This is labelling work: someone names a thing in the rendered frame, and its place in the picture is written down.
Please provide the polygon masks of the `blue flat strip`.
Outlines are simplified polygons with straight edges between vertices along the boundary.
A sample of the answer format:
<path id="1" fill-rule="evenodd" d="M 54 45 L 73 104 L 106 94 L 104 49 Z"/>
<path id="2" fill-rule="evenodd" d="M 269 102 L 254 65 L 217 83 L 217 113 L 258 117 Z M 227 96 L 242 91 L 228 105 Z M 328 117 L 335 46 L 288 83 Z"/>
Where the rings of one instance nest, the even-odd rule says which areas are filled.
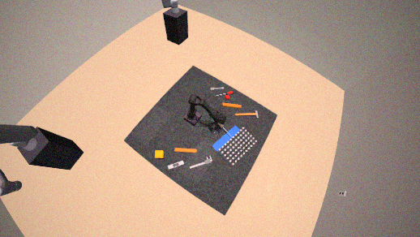
<path id="1" fill-rule="evenodd" d="M 240 129 L 237 126 L 234 126 L 230 131 L 228 131 L 222 138 L 220 138 L 212 147 L 218 151 L 224 146 L 233 136 L 235 136 Z M 232 137 L 231 137 L 232 136 Z"/>

